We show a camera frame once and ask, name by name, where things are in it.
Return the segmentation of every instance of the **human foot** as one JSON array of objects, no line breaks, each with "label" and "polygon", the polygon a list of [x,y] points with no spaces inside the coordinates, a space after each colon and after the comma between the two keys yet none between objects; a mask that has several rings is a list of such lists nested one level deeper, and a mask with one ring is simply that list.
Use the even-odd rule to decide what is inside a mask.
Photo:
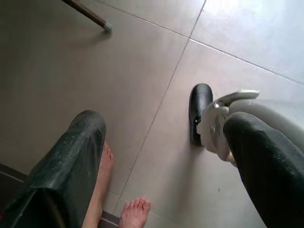
[{"label": "human foot", "polygon": [[105,142],[101,160],[99,163],[97,180],[87,209],[82,228],[95,228],[98,226],[99,219],[103,212],[103,201],[106,195],[112,168],[114,167],[114,155],[108,144]]},{"label": "human foot", "polygon": [[122,212],[118,228],[143,228],[150,209],[151,203],[145,198],[127,203]]}]

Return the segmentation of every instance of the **black shoe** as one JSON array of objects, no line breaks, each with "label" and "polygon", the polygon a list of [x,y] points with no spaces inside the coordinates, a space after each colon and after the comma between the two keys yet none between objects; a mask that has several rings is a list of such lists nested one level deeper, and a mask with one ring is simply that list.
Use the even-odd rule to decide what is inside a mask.
[{"label": "black shoe", "polygon": [[189,100],[190,142],[202,146],[200,135],[196,127],[200,122],[203,110],[213,101],[212,90],[207,84],[196,85],[191,92]]}]

